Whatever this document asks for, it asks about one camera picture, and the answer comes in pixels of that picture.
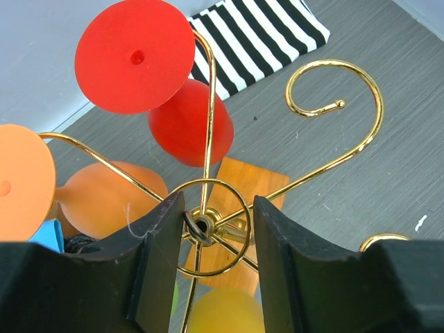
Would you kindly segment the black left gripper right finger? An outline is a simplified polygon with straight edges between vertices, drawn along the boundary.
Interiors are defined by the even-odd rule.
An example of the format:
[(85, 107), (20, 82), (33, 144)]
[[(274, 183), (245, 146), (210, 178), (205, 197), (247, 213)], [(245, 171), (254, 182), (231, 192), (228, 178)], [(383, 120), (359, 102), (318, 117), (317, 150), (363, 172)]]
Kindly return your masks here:
[(255, 245), (267, 332), (442, 332), (443, 242), (333, 244), (258, 196)]

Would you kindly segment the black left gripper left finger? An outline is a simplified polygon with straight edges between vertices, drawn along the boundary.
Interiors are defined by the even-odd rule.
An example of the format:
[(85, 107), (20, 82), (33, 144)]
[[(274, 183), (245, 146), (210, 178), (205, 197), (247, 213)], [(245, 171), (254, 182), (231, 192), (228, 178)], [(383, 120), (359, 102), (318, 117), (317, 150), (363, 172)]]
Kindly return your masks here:
[(171, 194), (76, 254), (3, 242), (1, 331), (167, 332), (184, 210)]

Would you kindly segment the green plastic wine glass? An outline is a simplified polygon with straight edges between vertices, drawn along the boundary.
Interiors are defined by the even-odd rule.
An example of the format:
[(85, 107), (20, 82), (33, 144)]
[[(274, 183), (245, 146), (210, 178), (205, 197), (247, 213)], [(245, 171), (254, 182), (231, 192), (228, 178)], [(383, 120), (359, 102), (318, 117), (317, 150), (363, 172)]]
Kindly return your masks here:
[(178, 299), (179, 299), (179, 288), (178, 288), (178, 283), (175, 282), (173, 288), (173, 299), (171, 304), (171, 316), (173, 316), (176, 312), (176, 308), (178, 306)]

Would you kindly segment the orange plastic wine glass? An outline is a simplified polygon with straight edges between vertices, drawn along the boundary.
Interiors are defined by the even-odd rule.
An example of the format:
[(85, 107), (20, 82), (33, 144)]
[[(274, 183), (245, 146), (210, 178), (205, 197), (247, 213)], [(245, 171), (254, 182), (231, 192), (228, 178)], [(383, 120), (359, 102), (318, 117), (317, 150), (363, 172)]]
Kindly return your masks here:
[(101, 162), (56, 185), (49, 147), (32, 130), (1, 126), (1, 240), (28, 241), (54, 203), (77, 231), (103, 239), (150, 212), (158, 201)]

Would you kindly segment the yellow plastic wine glass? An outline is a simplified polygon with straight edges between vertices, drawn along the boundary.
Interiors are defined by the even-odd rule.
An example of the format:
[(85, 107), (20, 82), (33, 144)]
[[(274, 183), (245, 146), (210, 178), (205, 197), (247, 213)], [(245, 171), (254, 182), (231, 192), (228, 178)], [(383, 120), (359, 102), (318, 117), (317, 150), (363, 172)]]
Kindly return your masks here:
[(262, 307), (239, 289), (213, 289), (194, 304), (187, 331), (264, 333)]

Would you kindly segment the gold wire glass rack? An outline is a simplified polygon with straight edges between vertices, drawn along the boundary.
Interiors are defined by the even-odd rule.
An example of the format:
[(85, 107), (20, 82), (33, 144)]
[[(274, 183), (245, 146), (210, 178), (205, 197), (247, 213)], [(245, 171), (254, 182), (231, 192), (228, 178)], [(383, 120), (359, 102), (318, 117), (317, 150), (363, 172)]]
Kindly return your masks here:
[[(195, 298), (198, 282), (202, 279), (213, 279), (231, 271), (236, 265), (242, 264), (249, 267), (255, 273), (259, 271), (257, 260), (249, 257), (248, 251), (254, 246), (253, 235), (253, 191), (248, 186), (246, 192), (249, 197), (239, 191), (240, 179), (235, 177), (234, 171), (228, 170), (231, 165), (237, 166), (238, 170), (246, 175), (252, 175), (251, 166), (242, 164), (235, 160), (223, 158), (221, 168), (216, 178), (210, 177), (211, 159), (214, 152), (216, 116), (216, 59), (208, 41), (198, 32), (194, 33), (194, 39), (204, 48), (210, 74), (210, 83), (205, 88), (205, 98), (207, 103), (203, 106), (203, 116), (205, 120), (205, 151), (203, 156), (203, 177), (190, 180), (180, 186), (179, 190), (200, 184), (201, 200), (200, 205), (185, 213), (185, 233), (182, 240), (189, 241), (195, 250), (194, 267), (188, 269), (185, 266), (178, 266), (177, 269), (190, 277), (191, 285), (187, 299), (187, 307), (182, 322), (182, 331), (190, 331), (190, 323), (195, 320)], [(384, 116), (384, 103), (382, 93), (375, 80), (362, 68), (344, 60), (324, 59), (310, 62), (297, 69), (290, 77), (284, 91), (284, 99), (287, 107), (292, 113), (305, 118), (320, 117), (329, 112), (340, 110), (345, 107), (345, 101), (340, 99), (315, 110), (305, 110), (299, 107), (293, 99), (293, 87), (296, 81), (306, 72), (319, 67), (340, 67), (351, 71), (370, 89), (375, 100), (376, 115), (370, 132), (362, 142), (356, 147), (347, 151), (337, 159), (315, 169), (307, 175), (292, 182), (284, 184), (282, 188), (276, 189), (266, 195), (266, 199), (274, 201), (286, 195), (295, 188), (313, 180), (314, 178), (338, 167), (339, 165), (358, 155), (374, 140), (382, 126)], [(230, 253), (230, 261), (213, 271), (202, 271), (202, 256), (206, 248), (217, 246), (224, 248)]]

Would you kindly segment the red plastic wine glass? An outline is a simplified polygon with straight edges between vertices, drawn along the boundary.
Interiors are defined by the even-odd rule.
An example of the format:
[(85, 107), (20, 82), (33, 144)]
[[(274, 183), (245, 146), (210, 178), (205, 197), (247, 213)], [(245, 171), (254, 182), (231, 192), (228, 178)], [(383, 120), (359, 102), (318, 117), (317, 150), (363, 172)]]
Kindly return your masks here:
[(74, 71), (94, 105), (144, 113), (157, 144), (202, 167), (210, 87), (192, 74), (196, 40), (187, 18), (165, 1), (120, 1), (98, 14), (78, 43)]

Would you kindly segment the black item in tray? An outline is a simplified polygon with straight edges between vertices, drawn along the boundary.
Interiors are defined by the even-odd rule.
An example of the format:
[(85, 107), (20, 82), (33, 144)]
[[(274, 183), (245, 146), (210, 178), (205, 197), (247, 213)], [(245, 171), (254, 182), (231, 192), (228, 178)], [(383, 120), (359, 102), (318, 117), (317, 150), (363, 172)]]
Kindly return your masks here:
[(66, 253), (79, 253), (84, 247), (94, 243), (96, 239), (84, 234), (77, 234), (64, 238), (64, 251)]

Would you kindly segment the blue patterned cloth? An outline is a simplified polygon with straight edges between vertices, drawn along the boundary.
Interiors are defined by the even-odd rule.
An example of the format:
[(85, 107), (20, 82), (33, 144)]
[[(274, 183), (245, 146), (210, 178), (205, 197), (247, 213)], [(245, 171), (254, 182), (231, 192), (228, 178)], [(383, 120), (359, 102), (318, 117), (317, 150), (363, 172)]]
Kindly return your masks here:
[(37, 243), (57, 253), (65, 251), (62, 226), (57, 219), (44, 221), (28, 242)]

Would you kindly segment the black white striped cloth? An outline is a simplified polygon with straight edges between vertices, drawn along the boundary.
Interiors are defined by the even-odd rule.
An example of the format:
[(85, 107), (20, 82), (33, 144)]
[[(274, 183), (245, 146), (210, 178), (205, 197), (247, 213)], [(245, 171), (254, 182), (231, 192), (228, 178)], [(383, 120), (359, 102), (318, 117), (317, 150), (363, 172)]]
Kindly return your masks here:
[(219, 1), (189, 17), (216, 61), (225, 100), (327, 44), (330, 31), (304, 1)]

